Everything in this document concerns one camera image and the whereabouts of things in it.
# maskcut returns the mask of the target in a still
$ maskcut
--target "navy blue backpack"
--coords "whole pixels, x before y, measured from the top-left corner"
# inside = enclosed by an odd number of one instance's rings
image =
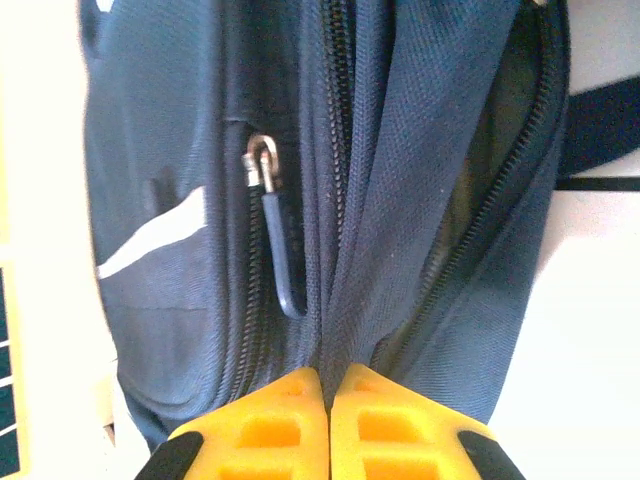
[[[637,79],[569,98],[563,0],[81,15],[97,274],[150,448],[303,365],[328,403],[361,362],[488,421],[558,172],[638,143]]]

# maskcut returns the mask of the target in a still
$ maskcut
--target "zipper pull tab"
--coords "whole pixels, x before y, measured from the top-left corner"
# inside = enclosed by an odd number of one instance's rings
[[[307,313],[304,240],[300,235],[302,228],[294,214],[291,199],[286,191],[280,190],[280,165],[276,145],[271,137],[255,135],[249,140],[247,150],[243,157],[247,185],[264,186],[262,206],[271,244],[280,308],[287,317],[301,320]],[[260,172],[257,171],[255,157],[258,152]]]

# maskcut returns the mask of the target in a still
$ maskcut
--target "open zipper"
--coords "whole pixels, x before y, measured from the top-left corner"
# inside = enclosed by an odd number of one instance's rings
[[[540,73],[527,120],[468,228],[457,245],[450,250],[442,241],[444,225],[441,225],[423,268],[418,297],[420,300],[415,314],[391,334],[384,337],[376,345],[371,357],[371,367],[384,375],[393,378],[397,371],[402,370],[401,363],[411,347],[414,346],[415,339],[420,337],[418,334],[426,328],[429,322],[433,321],[431,312],[445,289],[448,288],[452,277],[458,272],[468,254],[478,248],[481,234],[485,231],[496,206],[503,200],[505,189],[521,175],[523,163],[528,159],[535,158],[532,156],[536,154],[536,152],[532,152],[533,141],[539,139],[541,135],[547,134],[557,121],[559,107],[554,96],[558,83],[561,81],[559,79],[564,78],[566,72],[559,71],[557,67],[558,55],[564,52],[558,52],[558,48],[554,45],[553,35],[557,32],[554,32],[554,26],[549,22],[549,15],[551,13],[544,7],[537,7],[535,10],[541,46]],[[529,178],[525,183],[528,183],[535,170],[535,168],[529,170]],[[443,261],[443,253],[447,250],[449,250],[448,256]]]

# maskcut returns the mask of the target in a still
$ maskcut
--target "yellow plastic part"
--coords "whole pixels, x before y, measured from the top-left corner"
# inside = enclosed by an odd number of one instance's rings
[[[351,365],[331,410],[332,480],[481,480],[458,432],[469,417]]]
[[[204,436],[185,480],[327,480],[329,433],[318,374],[301,368],[176,429]]]

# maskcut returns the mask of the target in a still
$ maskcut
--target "black rubber edge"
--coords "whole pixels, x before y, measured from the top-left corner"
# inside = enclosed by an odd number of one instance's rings
[[[525,480],[518,467],[495,440],[470,430],[459,432],[458,440],[482,480]]]
[[[135,480],[183,480],[204,443],[199,432],[183,433],[161,444]]]

